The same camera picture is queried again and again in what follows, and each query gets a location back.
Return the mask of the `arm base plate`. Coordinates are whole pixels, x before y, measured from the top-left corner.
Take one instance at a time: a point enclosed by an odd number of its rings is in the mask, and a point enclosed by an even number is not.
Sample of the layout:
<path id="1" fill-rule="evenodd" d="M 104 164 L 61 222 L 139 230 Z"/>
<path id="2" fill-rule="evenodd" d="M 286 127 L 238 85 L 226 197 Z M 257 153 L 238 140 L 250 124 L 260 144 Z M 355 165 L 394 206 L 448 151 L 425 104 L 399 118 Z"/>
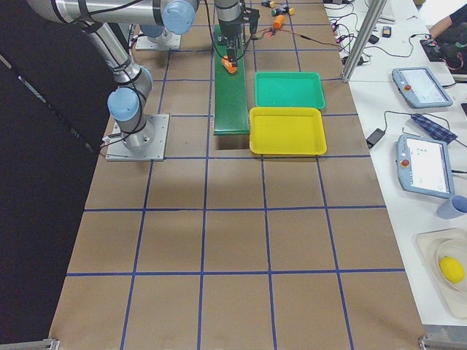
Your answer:
<path id="1" fill-rule="evenodd" d="M 135 44 L 136 51 L 170 51 L 180 48 L 181 36 L 169 32 L 169 36 L 159 36 L 156 38 L 141 36 Z"/>
<path id="2" fill-rule="evenodd" d="M 169 129 L 168 114 L 144 114 L 146 126 L 142 131 L 129 136 L 122 141 L 122 135 L 117 122 L 114 122 L 112 132 L 117 136 L 112 138 L 106 147 L 107 161 L 163 161 L 166 149 L 166 139 Z"/>

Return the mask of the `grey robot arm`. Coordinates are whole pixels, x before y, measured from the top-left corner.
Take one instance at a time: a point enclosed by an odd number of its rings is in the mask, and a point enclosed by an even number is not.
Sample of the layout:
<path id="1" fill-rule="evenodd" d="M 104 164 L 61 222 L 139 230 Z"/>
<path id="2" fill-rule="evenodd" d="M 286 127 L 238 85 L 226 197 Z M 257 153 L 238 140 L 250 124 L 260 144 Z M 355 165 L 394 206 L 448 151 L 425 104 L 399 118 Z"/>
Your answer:
<path id="1" fill-rule="evenodd" d="M 29 1 L 35 13 L 63 26 L 77 25 L 101 53 L 118 84 L 107 99 L 110 114 L 120 128 L 123 145 L 133 153 L 146 150 L 155 129 L 143 109 L 153 83 L 148 69 L 130 56 L 110 28 L 129 23 L 158 29 L 162 34 L 187 33 L 198 1 Z"/>
<path id="2" fill-rule="evenodd" d="M 164 26 L 140 25 L 140 29 L 150 42 L 159 45 L 165 45 L 172 38 L 172 33 Z"/>

